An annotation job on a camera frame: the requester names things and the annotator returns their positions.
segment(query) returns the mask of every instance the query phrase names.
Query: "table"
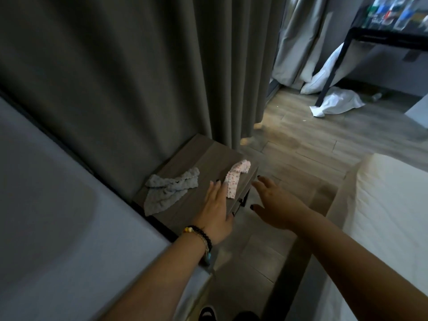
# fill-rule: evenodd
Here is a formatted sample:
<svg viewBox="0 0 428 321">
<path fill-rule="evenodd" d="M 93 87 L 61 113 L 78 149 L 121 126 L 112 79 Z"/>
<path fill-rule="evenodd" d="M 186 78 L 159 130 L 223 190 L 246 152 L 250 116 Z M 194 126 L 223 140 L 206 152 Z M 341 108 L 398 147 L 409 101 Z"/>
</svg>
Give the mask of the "table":
<svg viewBox="0 0 428 321">
<path fill-rule="evenodd" d="M 353 40 L 365 41 L 370 43 L 377 43 L 407 49 L 428 51 L 428 33 L 423 28 L 419 28 L 419 25 L 410 22 L 406 28 L 402 31 L 392 30 L 380 30 L 380 29 L 369 29 L 363 28 L 364 22 L 367 19 L 367 6 L 361 7 L 352 22 L 351 28 L 346 34 L 345 41 L 343 43 L 342 50 L 340 51 L 339 57 L 333 66 L 333 69 L 328 77 L 327 82 L 324 85 L 323 90 L 318 96 L 316 107 L 320 107 L 323 103 L 324 97 L 330 88 L 331 82 L 336 75 L 337 70 L 340 67 L 343 59 L 345 58 L 346 52 Z"/>
<path fill-rule="evenodd" d="M 203 205 L 209 182 L 217 179 L 224 180 L 232 166 L 246 157 L 231 148 L 213 141 L 206 136 L 197 134 L 184 145 L 156 174 L 162 178 L 175 178 L 192 167 L 200 171 L 199 186 L 189 191 L 169 209 L 145 216 L 143 205 L 148 188 L 142 187 L 132 199 L 131 206 L 152 224 L 169 241 L 174 242 L 183 232 L 184 228 L 191 224 L 193 217 L 200 211 Z M 245 206 L 251 182 L 256 177 L 259 164 L 253 160 L 248 173 L 241 173 L 238 188 L 234 199 L 226 199 L 227 214 L 235 215 L 239 207 Z M 212 266 L 217 252 L 215 248 L 211 253 Z"/>
</svg>

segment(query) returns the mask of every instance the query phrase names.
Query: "bracelet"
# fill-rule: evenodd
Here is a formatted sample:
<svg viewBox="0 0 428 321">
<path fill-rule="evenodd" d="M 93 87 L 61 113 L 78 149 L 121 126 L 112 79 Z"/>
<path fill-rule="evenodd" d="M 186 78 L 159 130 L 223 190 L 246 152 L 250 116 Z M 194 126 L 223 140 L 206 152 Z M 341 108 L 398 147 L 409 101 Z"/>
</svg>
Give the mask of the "bracelet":
<svg viewBox="0 0 428 321">
<path fill-rule="evenodd" d="M 210 238 L 205 234 L 205 232 L 203 232 L 200 228 L 198 228 L 195 225 L 189 225 L 189 228 L 192 228 L 196 233 L 200 234 L 201 236 L 204 237 L 204 239 L 206 240 L 207 244 L 208 244 L 208 252 L 211 252 L 213 245 L 211 243 Z"/>
<path fill-rule="evenodd" d="M 210 247 L 208 245 L 208 242 L 206 241 L 206 239 L 202 236 L 202 234 L 198 233 L 195 229 L 193 229 L 192 226 L 188 226 L 184 229 L 183 233 L 195 233 L 198 237 L 201 238 L 201 240 L 204 242 L 205 244 L 205 254 L 204 254 L 204 258 L 206 259 L 206 263 L 209 263 L 209 260 L 211 258 L 211 253 L 210 253 Z"/>
</svg>

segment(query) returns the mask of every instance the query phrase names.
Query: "person's left hand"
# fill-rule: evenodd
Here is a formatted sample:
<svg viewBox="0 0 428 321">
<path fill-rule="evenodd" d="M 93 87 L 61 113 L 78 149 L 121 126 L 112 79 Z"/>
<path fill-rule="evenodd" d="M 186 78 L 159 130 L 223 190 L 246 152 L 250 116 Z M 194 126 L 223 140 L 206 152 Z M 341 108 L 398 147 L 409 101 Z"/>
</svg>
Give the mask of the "person's left hand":
<svg viewBox="0 0 428 321">
<path fill-rule="evenodd" d="M 226 194 L 227 183 L 221 185 L 220 181 L 210 181 L 204 207 L 193 220 L 193 225 L 205 232 L 213 246 L 232 232 L 233 215 L 229 214 L 226 218 Z"/>
</svg>

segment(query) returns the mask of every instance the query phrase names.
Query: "black table frame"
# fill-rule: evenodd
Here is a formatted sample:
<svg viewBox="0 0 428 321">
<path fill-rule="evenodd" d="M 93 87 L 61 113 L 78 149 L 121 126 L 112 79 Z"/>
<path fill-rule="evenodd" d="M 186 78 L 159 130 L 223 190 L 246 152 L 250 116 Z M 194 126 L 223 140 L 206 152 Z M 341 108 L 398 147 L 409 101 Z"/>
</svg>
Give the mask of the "black table frame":
<svg viewBox="0 0 428 321">
<path fill-rule="evenodd" d="M 328 77 L 323 90 L 318 96 L 317 102 L 315 103 L 316 107 L 320 107 L 322 105 L 324 97 L 330 88 L 330 84 L 333 81 L 334 76 L 336 75 L 336 72 L 340 67 L 340 64 L 342 64 L 342 61 L 345 58 L 350 43 L 353 40 L 366 41 L 370 43 L 377 43 L 407 49 L 428 51 L 428 36 L 403 34 L 401 32 L 392 32 L 387 30 L 352 27 L 351 29 L 349 29 L 345 37 L 345 41 L 339 53 L 339 57 L 337 58 L 337 61 L 334 64 L 333 69 L 331 70 L 330 76 Z"/>
</svg>

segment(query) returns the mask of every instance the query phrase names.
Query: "wooden tabletop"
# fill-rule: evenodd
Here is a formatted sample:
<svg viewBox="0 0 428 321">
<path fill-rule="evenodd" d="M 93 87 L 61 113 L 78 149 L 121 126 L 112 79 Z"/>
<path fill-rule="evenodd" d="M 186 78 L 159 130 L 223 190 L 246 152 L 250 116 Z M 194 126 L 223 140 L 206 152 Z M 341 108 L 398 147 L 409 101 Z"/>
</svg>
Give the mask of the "wooden tabletop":
<svg viewBox="0 0 428 321">
<path fill-rule="evenodd" d="M 162 178 L 176 178 L 192 167 L 200 171 L 199 186 L 189 191 L 169 209 L 154 214 L 153 217 L 179 236 L 190 225 L 193 217 L 202 208 L 210 181 L 224 180 L 232 166 L 246 157 L 231 148 L 215 142 L 206 136 L 195 135 L 171 160 L 156 174 Z M 251 162 L 248 173 L 241 173 L 234 199 L 227 199 L 227 214 L 235 212 L 240 201 L 248 192 L 255 178 L 258 163 Z M 133 202 L 143 207 L 148 192 L 143 187 L 133 198 Z"/>
</svg>

